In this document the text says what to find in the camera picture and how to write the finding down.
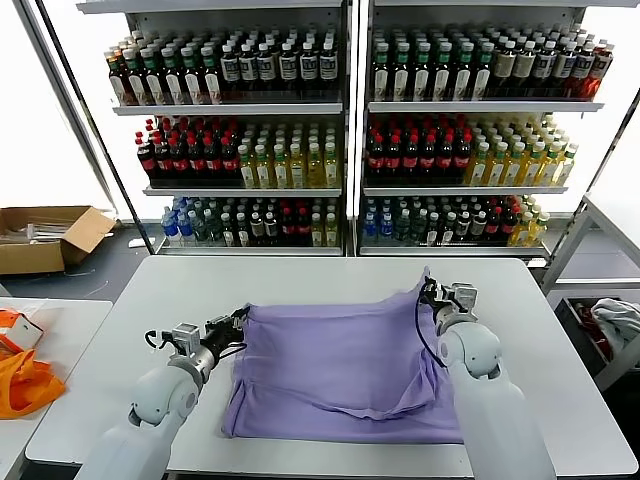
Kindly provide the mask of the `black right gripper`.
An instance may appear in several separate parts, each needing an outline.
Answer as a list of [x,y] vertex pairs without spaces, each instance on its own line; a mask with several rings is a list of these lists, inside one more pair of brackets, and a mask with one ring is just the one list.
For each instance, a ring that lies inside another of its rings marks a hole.
[[452,301],[453,290],[435,279],[426,279],[421,287],[421,302],[432,303],[435,325],[452,325],[457,321],[458,306]]

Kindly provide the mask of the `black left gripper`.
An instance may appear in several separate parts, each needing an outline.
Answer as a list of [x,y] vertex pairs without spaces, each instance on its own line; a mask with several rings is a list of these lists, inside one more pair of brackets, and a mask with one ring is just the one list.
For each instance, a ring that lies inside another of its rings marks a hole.
[[205,324],[205,337],[202,345],[214,356],[229,356],[246,347],[244,342],[244,326],[250,306],[234,310],[230,314],[221,315]]

